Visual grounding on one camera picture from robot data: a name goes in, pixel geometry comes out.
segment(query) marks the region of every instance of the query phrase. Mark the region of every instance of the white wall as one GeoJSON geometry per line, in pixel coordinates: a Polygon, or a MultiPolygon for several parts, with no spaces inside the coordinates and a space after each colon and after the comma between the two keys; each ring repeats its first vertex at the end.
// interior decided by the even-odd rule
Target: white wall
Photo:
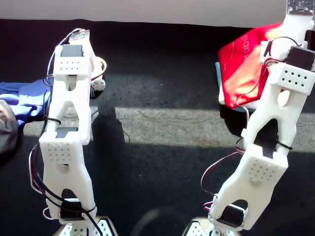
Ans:
{"type": "Polygon", "coordinates": [[[282,21],[285,6],[286,0],[0,0],[0,18],[257,27],[282,21]]]}

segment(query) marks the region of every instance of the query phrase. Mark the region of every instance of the gray carpet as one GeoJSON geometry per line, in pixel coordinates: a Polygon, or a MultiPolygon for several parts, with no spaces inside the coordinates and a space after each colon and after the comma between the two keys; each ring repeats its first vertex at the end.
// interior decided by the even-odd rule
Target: gray carpet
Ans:
{"type": "MultiPolygon", "coordinates": [[[[0,26],[0,80],[6,82],[42,78],[53,45],[74,27],[91,29],[94,51],[108,69],[106,91],[90,102],[93,135],[84,154],[98,214],[108,215],[119,235],[129,235],[154,208],[170,208],[176,217],[157,219],[142,235],[179,236],[191,218],[207,215],[202,204],[211,197],[200,189],[200,177],[233,151],[245,119],[218,105],[214,63],[218,49],[246,29],[82,20],[0,20],[0,26]]],[[[298,123],[289,169],[266,211],[243,235],[296,235],[315,228],[314,97],[298,123]]],[[[63,123],[76,123],[71,111],[63,123]]],[[[27,124],[16,152],[2,158],[2,235],[51,235],[59,226],[42,217],[44,199],[29,186],[28,153],[41,125],[27,124]]],[[[206,187],[218,191],[239,159],[214,169],[206,187]]]]}

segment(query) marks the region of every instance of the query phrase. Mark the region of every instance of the teal object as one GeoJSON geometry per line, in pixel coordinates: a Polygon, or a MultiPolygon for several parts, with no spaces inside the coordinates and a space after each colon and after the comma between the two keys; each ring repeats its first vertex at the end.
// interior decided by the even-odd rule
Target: teal object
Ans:
{"type": "MultiPolygon", "coordinates": [[[[221,68],[220,68],[220,63],[219,62],[216,62],[215,63],[216,65],[216,71],[217,71],[217,80],[218,80],[218,85],[219,85],[219,89],[221,88],[222,86],[222,78],[221,78],[221,68]]],[[[245,112],[244,109],[242,108],[235,108],[234,109],[235,111],[237,112],[245,112]]]]}

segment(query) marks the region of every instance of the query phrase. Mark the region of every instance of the blue cloth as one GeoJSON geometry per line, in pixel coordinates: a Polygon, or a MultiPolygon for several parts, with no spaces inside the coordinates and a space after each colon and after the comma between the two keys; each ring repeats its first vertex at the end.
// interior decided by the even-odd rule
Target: blue cloth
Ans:
{"type": "Polygon", "coordinates": [[[0,99],[12,109],[18,126],[24,125],[31,117],[44,115],[44,103],[50,96],[50,88],[42,80],[33,83],[0,83],[0,99]]]}

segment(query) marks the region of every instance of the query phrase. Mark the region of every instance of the red fabric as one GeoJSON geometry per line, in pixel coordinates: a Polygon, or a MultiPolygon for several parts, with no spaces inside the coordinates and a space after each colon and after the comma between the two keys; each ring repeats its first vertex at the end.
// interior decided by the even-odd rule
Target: red fabric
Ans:
{"type": "Polygon", "coordinates": [[[264,71],[264,66],[258,64],[260,43],[277,37],[280,26],[275,24],[252,29],[220,49],[219,62],[226,106],[235,109],[238,106],[237,98],[251,91],[258,80],[258,86],[242,96],[238,103],[244,105],[260,98],[268,77],[268,71],[260,77],[264,71]]]}

